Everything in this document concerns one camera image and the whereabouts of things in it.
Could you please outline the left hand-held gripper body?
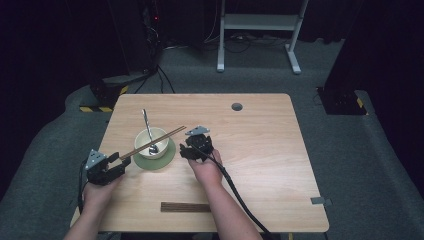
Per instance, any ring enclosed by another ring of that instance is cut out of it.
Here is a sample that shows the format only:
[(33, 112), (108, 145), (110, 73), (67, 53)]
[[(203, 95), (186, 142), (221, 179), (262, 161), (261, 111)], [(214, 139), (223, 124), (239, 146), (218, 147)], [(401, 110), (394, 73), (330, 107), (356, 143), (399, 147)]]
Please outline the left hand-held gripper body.
[(113, 163), (107, 163), (109, 156), (92, 149), (88, 155), (84, 166), (87, 180), (95, 185), (105, 186), (122, 175), (114, 173), (113, 168), (119, 165), (122, 159), (115, 160)]

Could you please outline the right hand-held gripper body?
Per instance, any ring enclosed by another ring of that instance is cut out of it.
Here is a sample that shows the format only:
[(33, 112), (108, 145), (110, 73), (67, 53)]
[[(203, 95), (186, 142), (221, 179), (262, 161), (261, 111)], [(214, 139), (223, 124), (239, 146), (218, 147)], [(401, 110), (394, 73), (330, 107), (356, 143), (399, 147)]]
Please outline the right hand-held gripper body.
[(208, 128), (198, 125), (186, 133), (188, 136), (185, 140), (186, 145), (190, 146), (193, 151), (198, 152), (202, 161), (205, 161), (214, 150), (211, 137), (206, 136), (206, 133), (209, 132)]

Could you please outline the cream ceramic bowl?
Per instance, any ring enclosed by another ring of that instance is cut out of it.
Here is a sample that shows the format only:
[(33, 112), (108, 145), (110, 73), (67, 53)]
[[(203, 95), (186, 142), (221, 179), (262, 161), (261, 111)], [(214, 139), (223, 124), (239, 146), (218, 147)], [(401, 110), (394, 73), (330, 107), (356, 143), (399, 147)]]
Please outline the cream ceramic bowl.
[(134, 148), (137, 149), (144, 145), (148, 145), (148, 147), (146, 149), (141, 150), (139, 153), (137, 153), (137, 156), (143, 157), (149, 160), (156, 160), (161, 158), (168, 149), (169, 138), (165, 138), (155, 143), (156, 152), (150, 151), (151, 141), (156, 140), (157, 138), (162, 137), (165, 134), (166, 134), (166, 131), (158, 127), (151, 127), (150, 130), (145, 129), (141, 131), (134, 140)]

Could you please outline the row of brown chopsticks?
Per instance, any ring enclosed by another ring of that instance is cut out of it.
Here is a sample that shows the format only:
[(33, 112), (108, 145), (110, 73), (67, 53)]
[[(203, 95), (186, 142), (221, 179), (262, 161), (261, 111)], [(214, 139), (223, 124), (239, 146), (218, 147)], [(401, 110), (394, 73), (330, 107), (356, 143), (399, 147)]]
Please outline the row of brown chopsticks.
[(162, 202), (160, 204), (161, 212), (183, 212), (183, 213), (201, 213), (210, 212), (210, 206), (203, 203), (184, 203), (184, 202)]

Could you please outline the person's left hand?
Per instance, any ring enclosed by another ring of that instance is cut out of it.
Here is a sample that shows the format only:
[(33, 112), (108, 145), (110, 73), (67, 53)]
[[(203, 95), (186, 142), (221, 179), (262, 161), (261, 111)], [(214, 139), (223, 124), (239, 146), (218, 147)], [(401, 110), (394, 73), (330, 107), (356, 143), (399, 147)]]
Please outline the person's left hand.
[(87, 183), (83, 191), (82, 214), (102, 215), (111, 200), (114, 189), (120, 184), (122, 179), (123, 177), (118, 177), (105, 186)]

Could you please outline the person's right hand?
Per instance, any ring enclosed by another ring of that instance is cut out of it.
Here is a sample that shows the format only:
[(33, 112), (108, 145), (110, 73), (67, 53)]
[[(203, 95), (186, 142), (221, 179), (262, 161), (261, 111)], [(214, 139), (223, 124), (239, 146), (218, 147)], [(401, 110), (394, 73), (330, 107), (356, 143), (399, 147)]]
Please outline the person's right hand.
[(188, 163), (204, 189), (222, 185), (222, 173), (213, 160), (207, 159), (202, 163), (189, 160)]

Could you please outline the round green coaster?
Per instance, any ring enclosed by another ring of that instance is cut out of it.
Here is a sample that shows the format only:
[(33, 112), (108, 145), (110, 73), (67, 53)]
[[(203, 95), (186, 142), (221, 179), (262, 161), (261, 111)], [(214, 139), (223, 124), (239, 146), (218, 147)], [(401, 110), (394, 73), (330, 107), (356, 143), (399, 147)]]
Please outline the round green coaster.
[(168, 149), (165, 154), (158, 159), (147, 159), (140, 154), (135, 154), (132, 159), (135, 164), (144, 170), (154, 171), (167, 166), (174, 158), (176, 153), (176, 146), (172, 139), (168, 142)]

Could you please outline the metal spoon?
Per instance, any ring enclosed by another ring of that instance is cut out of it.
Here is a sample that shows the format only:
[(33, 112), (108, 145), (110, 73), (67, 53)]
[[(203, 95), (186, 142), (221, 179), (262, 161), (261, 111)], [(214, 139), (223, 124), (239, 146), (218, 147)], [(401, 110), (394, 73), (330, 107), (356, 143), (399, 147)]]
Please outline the metal spoon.
[[(150, 141), (153, 141), (152, 133), (151, 133), (151, 129), (150, 129), (149, 121), (148, 121), (148, 116), (147, 116), (147, 112), (146, 112), (145, 109), (142, 110), (142, 114), (143, 114), (144, 122), (145, 122), (145, 125), (146, 125), (148, 137), (149, 137)], [(156, 155), (158, 152), (159, 152), (159, 149), (155, 144), (151, 144), (149, 146), (149, 154), (150, 155)]]

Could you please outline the black yellow-striped stand base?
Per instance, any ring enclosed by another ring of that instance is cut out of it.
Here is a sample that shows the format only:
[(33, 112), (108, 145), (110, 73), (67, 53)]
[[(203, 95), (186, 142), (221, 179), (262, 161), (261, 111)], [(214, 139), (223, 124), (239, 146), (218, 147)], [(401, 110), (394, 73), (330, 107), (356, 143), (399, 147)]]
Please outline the black yellow-striped stand base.
[(354, 91), (343, 92), (324, 87), (317, 88), (318, 96), (328, 115), (367, 115), (362, 100)]
[(95, 80), (89, 84), (89, 89), (96, 100), (95, 103), (79, 105), (79, 110), (85, 113), (112, 112), (118, 98), (128, 91), (127, 84), (107, 84), (103, 80)]

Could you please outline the black equipment rack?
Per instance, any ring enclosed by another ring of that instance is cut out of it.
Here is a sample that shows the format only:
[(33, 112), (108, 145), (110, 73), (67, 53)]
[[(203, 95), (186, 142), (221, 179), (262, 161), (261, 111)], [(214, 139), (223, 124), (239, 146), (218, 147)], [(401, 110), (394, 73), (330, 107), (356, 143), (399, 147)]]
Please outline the black equipment rack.
[(161, 51), (157, 0), (109, 0), (130, 73), (152, 72)]

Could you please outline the white metal stand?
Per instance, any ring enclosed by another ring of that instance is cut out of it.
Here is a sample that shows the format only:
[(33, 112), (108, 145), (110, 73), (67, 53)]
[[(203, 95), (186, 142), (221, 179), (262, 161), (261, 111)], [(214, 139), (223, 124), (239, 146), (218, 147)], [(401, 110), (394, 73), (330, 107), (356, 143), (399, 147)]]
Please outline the white metal stand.
[(264, 30), (289, 31), (292, 33), (290, 41), (285, 45), (285, 51), (293, 73), (300, 74), (301, 68), (294, 49), (308, 3), (309, 0), (302, 0), (299, 13), (295, 15), (229, 14), (226, 12), (226, 0), (222, 0), (216, 71), (222, 73), (225, 70), (224, 38), (226, 30)]

